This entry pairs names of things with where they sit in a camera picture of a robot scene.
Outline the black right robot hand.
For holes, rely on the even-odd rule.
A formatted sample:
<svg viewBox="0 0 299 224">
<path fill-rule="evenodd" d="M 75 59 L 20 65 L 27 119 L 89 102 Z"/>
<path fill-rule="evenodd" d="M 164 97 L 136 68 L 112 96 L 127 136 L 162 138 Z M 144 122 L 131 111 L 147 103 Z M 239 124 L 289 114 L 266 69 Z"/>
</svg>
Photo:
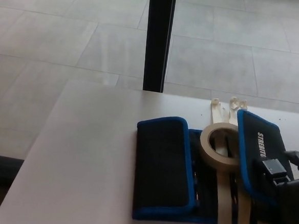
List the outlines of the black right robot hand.
<svg viewBox="0 0 299 224">
<path fill-rule="evenodd" d="M 299 171 L 299 151 L 285 151 L 285 157 Z M 291 180 L 286 169 L 277 159 L 262 158 L 255 161 L 260 174 L 276 192 L 277 203 L 291 224 L 299 224 L 299 179 Z"/>
</svg>

